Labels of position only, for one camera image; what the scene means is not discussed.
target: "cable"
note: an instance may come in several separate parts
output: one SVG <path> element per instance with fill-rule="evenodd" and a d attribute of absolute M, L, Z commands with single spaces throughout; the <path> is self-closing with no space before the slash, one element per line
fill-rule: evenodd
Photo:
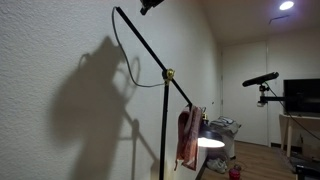
<path fill-rule="evenodd" d="M 114 12 L 115 12 L 115 10 L 116 10 L 116 7 L 113 7 L 113 9 L 112 9 L 112 26 L 113 26 L 113 31 L 114 31 L 114 35 L 115 35 L 115 37 L 116 37 L 116 40 L 117 40 L 117 42 L 118 42 L 118 44 L 119 44 L 119 47 L 120 47 L 120 49 L 121 49 L 121 51 L 122 51 L 122 53 L 123 53 L 123 55 L 124 55 L 124 58 L 125 58 L 125 60 L 126 60 L 126 62 L 127 62 L 127 66 L 128 66 L 128 70 L 129 70 L 129 74 L 130 74 L 130 77 L 131 77 L 132 82 L 133 82 L 136 86 L 144 87 L 144 88 L 152 88 L 152 87 L 164 85 L 164 83 L 155 84 L 155 85 L 141 85 L 141 84 L 138 84 L 138 83 L 134 80 L 134 78 L 133 78 L 133 76 L 132 76 L 132 72 L 131 72 L 131 68 L 130 68 L 130 63 L 129 63 L 127 54 L 126 54 L 126 52 L 124 51 L 124 49 L 123 49 L 123 47 L 122 47 L 122 45 L 121 45 L 121 42 L 120 42 L 120 40 L 119 40 L 119 37 L 118 37 L 118 33 L 117 33 L 115 21 L 114 21 Z"/>
<path fill-rule="evenodd" d="M 269 84 L 266 83 L 266 82 L 265 82 L 265 84 L 268 86 L 268 88 L 269 88 L 269 90 L 272 92 L 272 94 L 273 94 L 275 97 L 278 97 L 278 96 L 276 95 L 276 93 L 274 93 L 274 92 L 272 91 L 272 89 L 270 88 Z M 282 107 L 283 107 L 284 110 L 286 111 L 286 108 L 284 107 L 283 103 L 282 103 L 281 101 L 279 101 L 279 103 L 282 105 Z M 311 136 L 313 136 L 314 138 L 316 138 L 316 139 L 318 139 L 318 140 L 320 141 L 320 138 L 319 138 L 319 137 L 317 137 L 315 134 L 313 134 L 312 132 L 310 132 L 307 128 L 305 128 L 304 126 L 302 126 L 295 118 L 293 118 L 293 117 L 291 116 L 291 114 L 290 114 L 288 111 L 286 111 L 286 113 L 290 116 L 290 118 L 291 118 L 294 122 L 296 122 L 300 127 L 302 127 L 302 129 L 304 129 L 304 130 L 307 131 Z"/>

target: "cloth hanging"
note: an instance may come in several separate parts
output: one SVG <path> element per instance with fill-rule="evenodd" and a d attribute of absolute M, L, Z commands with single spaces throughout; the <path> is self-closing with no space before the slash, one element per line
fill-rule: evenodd
<path fill-rule="evenodd" d="M 178 160 L 183 160 L 182 166 L 191 170 L 197 169 L 198 161 L 198 135 L 202 120 L 202 111 L 199 107 L 185 107 L 178 119 L 178 146 L 176 154 L 177 169 Z"/>

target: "ceiling light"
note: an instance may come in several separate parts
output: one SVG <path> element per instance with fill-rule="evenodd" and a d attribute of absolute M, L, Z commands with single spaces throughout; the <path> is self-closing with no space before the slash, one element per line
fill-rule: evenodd
<path fill-rule="evenodd" d="M 286 1 L 284 3 L 281 4 L 281 6 L 279 7 L 280 10 L 284 11 L 287 9 L 292 8 L 292 6 L 294 5 L 294 3 L 292 1 Z"/>

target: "white desk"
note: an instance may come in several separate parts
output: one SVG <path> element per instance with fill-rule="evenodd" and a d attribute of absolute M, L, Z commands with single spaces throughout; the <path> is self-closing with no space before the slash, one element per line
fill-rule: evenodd
<path fill-rule="evenodd" d="M 286 119 L 285 122 L 285 130 L 284 135 L 281 138 L 281 149 L 284 148 L 284 142 L 287 139 L 287 157 L 290 157 L 291 153 L 291 143 L 292 143 L 292 124 L 294 123 L 290 116 L 284 115 L 280 113 L 280 118 L 284 117 Z M 309 117 L 309 116 L 292 116 L 295 120 L 299 119 L 311 119 L 311 120 L 320 120 L 319 117 Z"/>

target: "wooden floor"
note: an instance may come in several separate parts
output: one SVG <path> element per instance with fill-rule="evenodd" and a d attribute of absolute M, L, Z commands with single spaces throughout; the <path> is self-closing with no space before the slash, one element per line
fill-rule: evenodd
<path fill-rule="evenodd" d="M 277 148 L 269 148 L 255 144 L 235 142 L 236 160 L 228 163 L 228 170 L 239 164 L 242 167 L 242 180 L 295 180 L 290 168 L 285 163 L 285 157 L 279 155 Z M 229 174 L 219 174 L 205 168 L 201 180 L 228 180 Z"/>

